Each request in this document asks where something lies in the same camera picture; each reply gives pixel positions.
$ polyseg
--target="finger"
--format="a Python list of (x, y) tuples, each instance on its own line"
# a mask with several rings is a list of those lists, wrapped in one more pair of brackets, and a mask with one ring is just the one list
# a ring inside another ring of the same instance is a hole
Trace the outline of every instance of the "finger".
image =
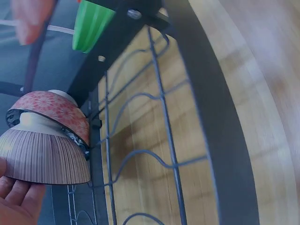
[(29, 187), (30, 183), (17, 180), (5, 200), (12, 205), (20, 206), (29, 190)]
[(6, 170), (6, 160), (5, 158), (0, 158), (0, 177), (2, 177)]
[(21, 204), (21, 207), (35, 220), (38, 219), (41, 212), (45, 192), (45, 185), (32, 184), (23, 200), (23, 203)]
[(9, 177), (0, 178), (0, 198), (6, 198), (14, 186), (15, 180)]

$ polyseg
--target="hand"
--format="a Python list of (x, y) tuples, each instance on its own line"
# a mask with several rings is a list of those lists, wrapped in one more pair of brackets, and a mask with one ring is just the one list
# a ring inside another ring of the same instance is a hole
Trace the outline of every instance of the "hand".
[(45, 185), (4, 177), (6, 161), (0, 158), (0, 224), (36, 225)]
[(54, 0), (11, 0), (11, 5), (20, 44), (33, 43), (51, 16)]

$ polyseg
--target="floral pattern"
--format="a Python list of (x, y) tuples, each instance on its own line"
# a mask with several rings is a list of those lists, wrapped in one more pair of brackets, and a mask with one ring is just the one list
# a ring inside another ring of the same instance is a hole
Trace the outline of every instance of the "floral pattern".
[(45, 115), (81, 138), (89, 145), (89, 123), (83, 112), (63, 96), (49, 91), (33, 91), (21, 97), (10, 108), (12, 110), (31, 110)]

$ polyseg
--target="ceramic bowl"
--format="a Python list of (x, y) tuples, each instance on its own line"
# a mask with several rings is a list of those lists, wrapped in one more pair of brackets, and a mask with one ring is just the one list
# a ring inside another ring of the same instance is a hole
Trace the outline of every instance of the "ceramic bowl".
[(10, 128), (20, 122), (23, 112), (37, 113), (55, 121), (66, 130), (68, 136), (89, 146), (89, 123), (76, 102), (66, 93), (59, 90), (33, 91), (22, 96), (6, 114)]
[(80, 147), (60, 124), (33, 112), (0, 137), (0, 157), (7, 161), (5, 176), (43, 184), (81, 184), (90, 172)]

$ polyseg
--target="white cord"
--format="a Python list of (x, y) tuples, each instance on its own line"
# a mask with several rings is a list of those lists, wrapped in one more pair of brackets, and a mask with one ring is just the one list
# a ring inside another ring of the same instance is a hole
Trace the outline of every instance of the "white cord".
[[(17, 22), (15, 20), (0, 20), (0, 25), (5, 25), (5, 26), (12, 26), (15, 27), (17, 25)], [(65, 28), (65, 27), (59, 27), (59, 26), (53, 26), (49, 25), (47, 30), (53, 30), (65, 34), (74, 34), (74, 30)]]

